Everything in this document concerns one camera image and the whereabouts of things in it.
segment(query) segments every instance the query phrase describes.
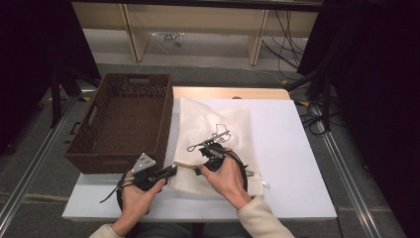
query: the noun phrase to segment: black tool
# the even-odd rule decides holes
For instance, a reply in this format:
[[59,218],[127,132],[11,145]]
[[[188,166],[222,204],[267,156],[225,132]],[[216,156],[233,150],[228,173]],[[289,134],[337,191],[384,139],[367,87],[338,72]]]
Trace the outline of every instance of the black tool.
[[[160,171],[152,171],[151,168],[145,169],[144,171],[133,174],[132,177],[126,177],[125,173],[117,184],[117,201],[120,209],[123,210],[123,188],[128,185],[135,185],[143,191],[151,189],[158,181],[165,179],[164,184],[167,184],[167,180],[170,177],[175,176],[177,173],[177,166],[169,166]],[[124,185],[125,181],[132,181],[133,183]]]
[[[112,193],[117,191],[117,201],[121,208],[123,209],[123,200],[122,200],[122,191],[124,187],[129,185],[135,185],[141,190],[147,191],[151,189],[159,180],[165,179],[165,184],[170,177],[173,177],[177,173],[177,166],[169,166],[162,170],[156,171],[154,166],[157,163],[150,157],[145,154],[142,154],[137,160],[136,164],[131,170],[126,171],[120,178],[117,183],[117,186],[111,193],[100,203],[106,201],[111,197]],[[129,171],[133,172],[131,177],[127,177]],[[124,184],[125,181],[131,181],[129,184]]]
[[[215,139],[220,138],[221,136],[226,134],[229,134],[229,131],[216,135],[215,137],[207,139],[204,142],[199,143],[197,145],[190,146],[187,148],[187,151],[192,152],[196,147],[202,146],[202,148],[199,150],[201,152],[201,155],[209,159],[203,165],[211,172],[219,171],[219,169],[223,165],[226,155],[234,159],[241,171],[242,179],[244,181],[244,190],[248,191],[248,177],[247,172],[245,170],[247,166],[244,166],[244,163],[242,163],[241,159],[236,153],[232,151],[226,151],[220,143],[214,142]],[[195,174],[198,176],[201,175],[201,171],[199,168],[195,169]]]

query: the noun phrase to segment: black wire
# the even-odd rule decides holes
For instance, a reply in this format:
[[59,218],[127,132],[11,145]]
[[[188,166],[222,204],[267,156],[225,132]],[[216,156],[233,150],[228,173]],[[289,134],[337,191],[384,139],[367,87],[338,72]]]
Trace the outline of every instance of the black wire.
[[280,17],[278,17],[277,11],[275,11],[275,16],[277,17],[278,23],[280,24],[280,27],[281,27],[281,31],[284,34],[283,43],[284,43],[285,40],[287,40],[289,42],[290,47],[291,47],[291,49],[293,51],[293,57],[294,57],[296,63],[298,61],[300,63],[300,59],[298,58],[298,56],[296,54],[296,51],[294,50],[293,43],[291,42],[291,35],[290,35],[290,12],[287,11],[287,30],[284,30],[283,24],[281,23]]
[[272,48],[270,48],[264,40],[262,40],[262,43],[266,46],[266,48],[275,56],[277,56],[279,59],[287,62],[288,64],[290,64],[290,66],[294,67],[295,69],[297,69],[297,66],[294,65],[291,61],[289,61],[288,59],[284,58],[282,55],[276,53]]
[[280,46],[283,50],[286,50],[286,51],[289,51],[289,52],[292,52],[292,50],[291,49],[289,49],[289,48],[286,48],[284,45],[281,45],[280,43],[278,43],[276,40],[275,40],[275,38],[274,37],[271,37],[271,39],[278,45],[278,46]]

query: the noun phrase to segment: black stand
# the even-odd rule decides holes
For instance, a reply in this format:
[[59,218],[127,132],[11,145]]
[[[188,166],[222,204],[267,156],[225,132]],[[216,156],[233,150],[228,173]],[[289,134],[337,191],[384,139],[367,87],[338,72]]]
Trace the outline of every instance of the black stand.
[[363,0],[356,2],[352,12],[337,32],[331,47],[326,52],[318,67],[303,78],[284,87],[284,89],[290,92],[303,84],[311,82],[308,91],[306,92],[306,97],[308,100],[313,100],[317,98],[319,94],[322,94],[323,108],[321,119],[326,131],[330,131],[330,78],[337,77],[337,74],[339,73],[338,67],[343,63],[343,56],[347,54],[351,44],[356,39],[358,30],[365,18],[366,6],[367,5],[364,4]]

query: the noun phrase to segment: metal rail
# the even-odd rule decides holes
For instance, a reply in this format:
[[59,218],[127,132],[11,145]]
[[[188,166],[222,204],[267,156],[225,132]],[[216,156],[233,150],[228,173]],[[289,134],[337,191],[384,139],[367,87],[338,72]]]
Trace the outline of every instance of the metal rail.
[[[315,106],[315,113],[321,115],[321,110],[318,106]],[[324,131],[324,125],[322,122],[318,123],[318,127],[321,131]],[[324,141],[327,145],[327,148],[333,158],[336,169],[340,175],[340,178],[344,184],[344,187],[349,195],[349,199],[355,209],[355,212],[361,222],[362,228],[365,231],[365,234],[368,238],[380,238],[381,235],[377,228],[376,223],[374,222],[373,216],[368,210],[368,206],[362,198],[359,189],[353,180],[352,174],[349,171],[349,168],[346,165],[346,162],[340,153],[340,150],[334,140],[334,137],[331,131],[326,131],[324,133]]]
[[25,171],[15,190],[12,192],[12,194],[6,201],[6,204],[0,213],[0,237],[4,236],[6,229],[8,228],[13,217],[18,211],[18,208],[22,203],[25,194],[31,187],[32,182],[34,181],[42,165],[44,164],[44,161],[46,160],[46,157],[48,156],[50,149],[53,146],[56,136],[61,131],[62,125],[64,124],[68,112],[76,102],[77,97],[70,97],[67,100],[62,110],[63,115],[61,119],[58,121],[54,128],[51,128],[49,130],[49,132],[46,135],[46,138],[44,139],[43,143],[41,144],[31,163],[29,164],[27,170]]

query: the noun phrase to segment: hand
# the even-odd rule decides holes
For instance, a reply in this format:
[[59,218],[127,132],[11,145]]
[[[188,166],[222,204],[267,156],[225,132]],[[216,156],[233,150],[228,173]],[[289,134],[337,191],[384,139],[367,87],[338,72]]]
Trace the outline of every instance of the hand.
[[203,165],[200,165],[199,168],[213,188],[226,197],[237,210],[252,200],[244,190],[244,182],[239,166],[231,157],[225,156],[222,167],[217,172],[213,173]]
[[[127,177],[132,176],[132,172],[127,173]],[[130,184],[130,181],[124,182],[124,185]],[[143,191],[135,185],[129,185],[123,188],[123,213],[120,218],[112,225],[112,229],[119,235],[125,236],[136,225],[136,223],[146,213],[148,213],[152,201],[156,194],[164,187],[164,178],[159,180],[151,189]]]

